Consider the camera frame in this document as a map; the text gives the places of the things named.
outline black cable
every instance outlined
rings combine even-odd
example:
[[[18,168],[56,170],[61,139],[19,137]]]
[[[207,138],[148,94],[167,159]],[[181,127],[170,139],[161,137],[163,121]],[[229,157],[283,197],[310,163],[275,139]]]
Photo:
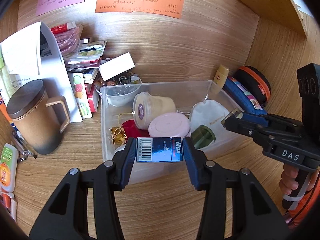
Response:
[[[306,201],[306,203],[304,204],[304,206],[300,209],[300,211],[288,222],[288,226],[298,217],[298,215],[301,214],[301,212],[306,208],[306,206],[308,205],[308,203],[310,202],[315,190],[316,190],[316,186],[318,184],[318,181],[319,181],[319,178],[320,178],[320,172],[318,173],[318,177],[316,179],[316,182],[315,182],[315,186],[313,187],[312,191],[311,191],[311,194],[308,198],[308,200]]]

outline human hand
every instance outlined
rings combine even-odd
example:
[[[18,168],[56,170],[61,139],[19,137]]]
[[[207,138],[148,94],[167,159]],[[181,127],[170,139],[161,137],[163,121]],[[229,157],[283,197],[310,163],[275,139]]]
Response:
[[[292,190],[298,188],[299,184],[295,181],[295,178],[298,176],[298,169],[290,166],[288,164],[283,165],[283,172],[281,174],[281,180],[279,182],[279,187],[283,194],[290,195]],[[319,171],[315,171],[311,174],[311,179],[309,182],[309,186],[306,191],[312,190],[315,186],[316,179],[318,177]]]

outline plastic storage container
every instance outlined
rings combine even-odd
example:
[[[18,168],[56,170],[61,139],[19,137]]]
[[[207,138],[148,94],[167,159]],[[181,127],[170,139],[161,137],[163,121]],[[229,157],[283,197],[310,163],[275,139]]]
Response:
[[[101,88],[101,134],[103,161],[111,160],[117,145],[112,143],[111,127],[117,127],[123,122],[133,119],[133,99],[124,106],[112,106],[108,103],[108,89],[121,89],[124,86],[112,86]],[[220,87],[213,81],[185,81],[133,84],[139,87],[139,93],[148,92],[152,96],[170,97],[175,103],[176,109],[182,113],[190,113],[192,107],[201,101],[212,99],[223,105],[229,112],[239,107]],[[229,132],[222,143],[213,144],[210,150],[205,152],[208,159],[215,159],[241,144],[245,136]],[[137,163],[132,168],[129,184],[155,179],[170,173],[181,171],[186,167],[185,162],[180,163]]]

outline small blue box with barcode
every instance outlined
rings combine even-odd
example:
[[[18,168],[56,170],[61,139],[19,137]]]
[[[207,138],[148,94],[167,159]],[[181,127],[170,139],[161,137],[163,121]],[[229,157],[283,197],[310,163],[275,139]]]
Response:
[[[138,163],[182,162],[181,137],[137,138]]]

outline black and orange case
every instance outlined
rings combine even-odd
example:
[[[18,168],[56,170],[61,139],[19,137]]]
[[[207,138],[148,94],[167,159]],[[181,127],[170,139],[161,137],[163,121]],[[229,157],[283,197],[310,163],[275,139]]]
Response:
[[[242,66],[234,77],[251,92],[262,107],[266,106],[271,96],[271,86],[259,70],[251,66]]]

